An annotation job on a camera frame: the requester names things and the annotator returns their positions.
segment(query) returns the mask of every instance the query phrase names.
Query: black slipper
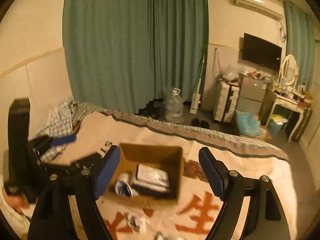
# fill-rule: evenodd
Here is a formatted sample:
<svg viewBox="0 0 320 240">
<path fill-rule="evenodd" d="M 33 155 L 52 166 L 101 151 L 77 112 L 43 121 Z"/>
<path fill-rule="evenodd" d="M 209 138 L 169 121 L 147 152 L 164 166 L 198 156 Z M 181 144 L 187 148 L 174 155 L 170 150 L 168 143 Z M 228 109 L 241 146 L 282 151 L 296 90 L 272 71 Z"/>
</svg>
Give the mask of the black slipper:
<svg viewBox="0 0 320 240">
<path fill-rule="evenodd" d="M 200 121 L 198 118 L 194 118 L 191 121 L 191 126 L 200 127 Z"/>
<path fill-rule="evenodd" d="M 200 127 L 201 128 L 206 128 L 206 129 L 210 128 L 209 123 L 207 121 L 205 121 L 205 120 L 201 120 Z"/>
</svg>

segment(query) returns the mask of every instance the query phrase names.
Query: cable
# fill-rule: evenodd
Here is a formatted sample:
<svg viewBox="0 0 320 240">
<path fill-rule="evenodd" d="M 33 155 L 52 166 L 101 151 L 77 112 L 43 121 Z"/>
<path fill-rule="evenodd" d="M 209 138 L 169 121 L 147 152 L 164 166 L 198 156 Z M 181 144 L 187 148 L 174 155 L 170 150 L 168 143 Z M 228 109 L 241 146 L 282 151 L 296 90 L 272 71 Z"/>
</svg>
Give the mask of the cable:
<svg viewBox="0 0 320 240">
<path fill-rule="evenodd" d="M 218 67 L 219 67 L 219 75 L 218 75 L 218 76 L 221 76 L 221 66 L 220 66 L 220 61 L 219 61 L 219 51 L 218 51 L 218 48 L 215 48 L 215 49 L 214 49 L 212 75 L 214 75 L 213 70 L 214 70 L 216 58 L 217 58 L 217 60 L 218 60 Z"/>
<path fill-rule="evenodd" d="M 281 42 L 282 43 L 285 43 L 285 41 L 287 40 L 287 34 L 284 32 L 284 29 L 283 29 L 283 25 L 282 25 L 282 22 L 281 21 L 278 21 L 278 28 L 280 30 L 280 39 L 281 39 Z"/>
<path fill-rule="evenodd" d="M 218 76 L 216 77 L 216 81 L 217 81 L 217 82 L 221 82 L 221 81 L 224 81 L 224 80 L 226 80 L 226 79 L 223 78 L 221 75 L 218 75 Z"/>
<path fill-rule="evenodd" d="M 270 78 L 272 79 L 275 75 L 271 76 L 271 77 L 268 77 L 268 76 L 263 76 L 263 78 Z"/>
</svg>

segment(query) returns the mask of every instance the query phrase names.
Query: air conditioner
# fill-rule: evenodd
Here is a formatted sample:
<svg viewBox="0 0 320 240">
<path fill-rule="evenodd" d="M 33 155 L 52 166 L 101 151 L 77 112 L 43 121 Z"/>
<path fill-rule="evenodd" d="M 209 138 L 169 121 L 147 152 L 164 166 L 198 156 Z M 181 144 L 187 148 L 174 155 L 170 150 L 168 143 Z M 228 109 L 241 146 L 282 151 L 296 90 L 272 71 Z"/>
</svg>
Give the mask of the air conditioner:
<svg viewBox="0 0 320 240">
<path fill-rule="evenodd" d="M 235 0 L 235 5 L 255 10 L 277 20 L 283 17 L 283 7 L 270 0 Z"/>
</svg>

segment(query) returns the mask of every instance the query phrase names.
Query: plastic water bottle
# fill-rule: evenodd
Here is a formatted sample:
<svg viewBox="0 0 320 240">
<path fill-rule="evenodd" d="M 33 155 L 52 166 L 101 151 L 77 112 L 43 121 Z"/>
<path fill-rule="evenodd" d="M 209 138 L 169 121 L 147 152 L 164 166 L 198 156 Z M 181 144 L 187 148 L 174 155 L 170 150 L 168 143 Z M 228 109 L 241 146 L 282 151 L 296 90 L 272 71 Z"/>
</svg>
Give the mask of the plastic water bottle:
<svg viewBox="0 0 320 240">
<path fill-rule="evenodd" d="M 167 96 L 165 107 L 165 119 L 172 123 L 181 123 L 183 121 L 183 100 L 180 96 L 180 89 L 174 88 L 171 95 Z"/>
</svg>

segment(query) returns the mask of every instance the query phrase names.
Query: green curtain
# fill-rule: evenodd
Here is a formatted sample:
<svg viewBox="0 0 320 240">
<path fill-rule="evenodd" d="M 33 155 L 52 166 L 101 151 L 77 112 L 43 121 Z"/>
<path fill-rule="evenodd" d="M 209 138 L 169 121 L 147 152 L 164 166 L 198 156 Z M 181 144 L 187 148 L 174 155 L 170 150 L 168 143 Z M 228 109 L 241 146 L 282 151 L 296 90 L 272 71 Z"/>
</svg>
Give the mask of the green curtain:
<svg viewBox="0 0 320 240">
<path fill-rule="evenodd" d="M 150 0 L 156 95 L 170 87 L 191 100 L 208 44 L 207 0 Z"/>
<path fill-rule="evenodd" d="M 284 2 L 287 22 L 287 55 L 292 54 L 299 67 L 297 84 L 306 84 L 310 90 L 315 68 L 316 42 L 311 17 L 297 9 L 294 4 Z"/>
<path fill-rule="evenodd" d="M 65 0 L 62 31 L 75 100 L 137 113 L 169 87 L 191 98 L 207 0 Z"/>
</svg>

